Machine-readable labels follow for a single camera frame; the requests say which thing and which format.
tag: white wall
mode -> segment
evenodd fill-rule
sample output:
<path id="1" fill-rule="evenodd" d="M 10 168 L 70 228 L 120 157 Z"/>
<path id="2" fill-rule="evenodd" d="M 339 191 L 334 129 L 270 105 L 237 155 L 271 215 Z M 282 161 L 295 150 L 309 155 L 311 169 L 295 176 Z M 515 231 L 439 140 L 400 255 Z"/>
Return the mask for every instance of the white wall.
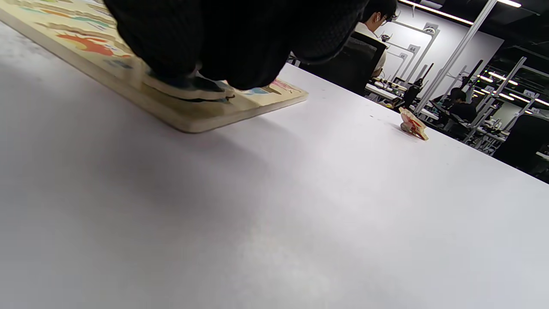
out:
<path id="1" fill-rule="evenodd" d="M 502 124 L 501 127 L 505 128 L 505 126 L 515 117 L 518 112 L 520 112 L 520 110 L 521 108 L 513 103 L 504 103 L 492 117 L 496 119 L 500 118 Z"/>
<path id="2" fill-rule="evenodd" d="M 427 22 L 437 24 L 439 26 L 439 36 L 434 41 L 430 50 L 427 52 L 425 58 L 419 65 L 418 70 L 414 73 L 412 77 L 413 82 L 415 81 L 417 74 L 425 64 L 430 65 L 434 62 L 435 65 L 425 79 L 426 81 L 433 81 L 439 70 L 442 69 L 454 50 L 459 45 L 461 39 L 463 39 L 467 31 L 469 30 L 469 27 L 462 24 L 454 23 L 453 21 L 442 19 L 440 17 L 437 17 L 436 15 L 432 15 L 420 10 L 415 10 L 412 16 L 412 8 L 402 4 L 399 4 L 399 8 L 397 11 L 401 11 L 398 21 L 403 24 L 421 29 L 423 29 L 425 23 Z M 406 79 L 410 74 L 412 68 L 414 67 L 415 63 L 421 56 L 421 53 L 425 51 L 425 48 L 429 43 L 430 36 L 393 23 L 387 23 L 386 25 L 380 27 L 376 31 L 376 35 L 380 36 L 381 34 L 392 35 L 392 38 L 389 40 L 389 42 L 404 46 L 405 48 L 407 48 L 410 44 L 421 46 L 418 56 L 416 56 L 414 63 L 410 65 L 408 71 L 405 74 L 402 74 L 402 70 L 404 68 L 400 70 L 401 73 L 399 73 L 399 76 Z M 465 50 L 458 58 L 454 66 L 450 69 L 450 74 L 455 76 L 460 72 L 464 65 L 467 65 L 468 69 L 472 70 L 480 59 L 483 59 L 485 61 L 483 66 L 486 65 L 502 44 L 503 40 L 500 38 L 485 34 L 483 32 L 477 32 L 477 34 L 472 38 L 469 44 L 467 44 Z M 389 51 L 395 54 L 400 54 L 401 52 L 403 52 L 402 49 L 394 46 L 389 47 Z M 409 57 L 404 66 L 406 66 L 407 62 L 411 59 L 411 54 L 408 54 Z M 394 76 L 400 63 L 400 59 L 390 54 L 387 55 L 387 61 L 384 67 L 385 78 L 388 78 L 389 76 Z M 435 97 L 442 95 L 448 89 L 451 83 L 452 79 L 446 77 L 442 81 L 442 84 L 436 89 Z"/>

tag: man with glasses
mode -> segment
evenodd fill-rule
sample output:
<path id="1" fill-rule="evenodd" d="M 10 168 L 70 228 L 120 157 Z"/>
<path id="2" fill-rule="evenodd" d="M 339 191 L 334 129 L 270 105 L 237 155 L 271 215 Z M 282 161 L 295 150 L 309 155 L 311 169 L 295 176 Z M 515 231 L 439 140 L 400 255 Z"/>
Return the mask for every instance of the man with glasses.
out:
<path id="1" fill-rule="evenodd" d="M 362 20 L 355 27 L 355 31 L 380 41 L 374 32 L 395 18 L 396 4 L 397 0 L 370 0 L 364 9 Z M 378 77 L 381 74 L 386 58 L 387 52 L 384 51 L 372 74 L 373 77 Z"/>

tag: wooden puzzle board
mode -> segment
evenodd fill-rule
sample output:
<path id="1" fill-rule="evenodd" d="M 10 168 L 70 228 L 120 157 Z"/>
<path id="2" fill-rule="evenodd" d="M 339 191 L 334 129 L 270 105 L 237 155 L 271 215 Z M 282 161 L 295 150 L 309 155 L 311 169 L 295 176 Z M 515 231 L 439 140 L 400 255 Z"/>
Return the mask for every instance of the wooden puzzle board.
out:
<path id="1" fill-rule="evenodd" d="M 142 83 L 145 65 L 126 46 L 101 0 L 0 0 L 0 20 L 174 128 L 199 133 L 306 100 L 280 80 L 228 102 L 190 103 Z"/>

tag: white table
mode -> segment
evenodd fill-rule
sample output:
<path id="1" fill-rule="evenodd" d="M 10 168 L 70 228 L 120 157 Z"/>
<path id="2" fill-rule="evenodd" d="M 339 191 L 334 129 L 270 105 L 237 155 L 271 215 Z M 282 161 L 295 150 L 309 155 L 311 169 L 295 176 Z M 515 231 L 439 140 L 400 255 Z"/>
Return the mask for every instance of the white table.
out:
<path id="1" fill-rule="evenodd" d="M 526 174 L 291 65 L 307 102 L 186 135 L 0 39 L 2 308 L 549 307 Z"/>
<path id="2" fill-rule="evenodd" d="M 384 99 L 388 100 L 394 100 L 398 98 L 397 95 L 394 93 L 390 93 L 389 91 L 385 91 L 383 89 L 377 88 L 376 86 L 372 84 L 366 84 L 366 90 L 375 93 L 377 96 L 382 97 Z"/>
<path id="3" fill-rule="evenodd" d="M 415 111 L 416 110 L 416 106 L 414 105 L 410 105 L 410 109 Z M 422 108 L 421 109 L 421 112 L 420 112 L 421 115 L 424 115 L 425 117 L 422 117 L 422 120 L 426 120 L 427 117 L 428 118 L 433 118 L 435 120 L 439 120 L 439 117 L 433 113 L 431 113 L 430 111 L 426 110 L 425 108 Z"/>

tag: black hair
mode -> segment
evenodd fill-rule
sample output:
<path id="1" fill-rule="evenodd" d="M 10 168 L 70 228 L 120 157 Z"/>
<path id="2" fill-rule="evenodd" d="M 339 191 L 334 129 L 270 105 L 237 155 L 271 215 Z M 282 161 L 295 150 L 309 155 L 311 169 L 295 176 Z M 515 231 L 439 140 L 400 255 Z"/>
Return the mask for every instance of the black hair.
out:
<path id="1" fill-rule="evenodd" d="M 449 95 L 450 99 L 452 100 L 455 99 L 456 95 L 460 92 L 463 92 L 463 91 L 461 91 L 461 89 L 459 88 L 452 88 L 452 90 L 450 90 L 450 95 Z"/>
<path id="2" fill-rule="evenodd" d="M 382 17 L 391 21 L 396 14 L 397 0 L 370 0 L 362 13 L 361 23 L 365 23 L 374 13 L 380 12 Z"/>
<path id="3" fill-rule="evenodd" d="M 467 101 L 467 94 L 463 90 L 458 89 L 453 97 L 454 100 Z"/>

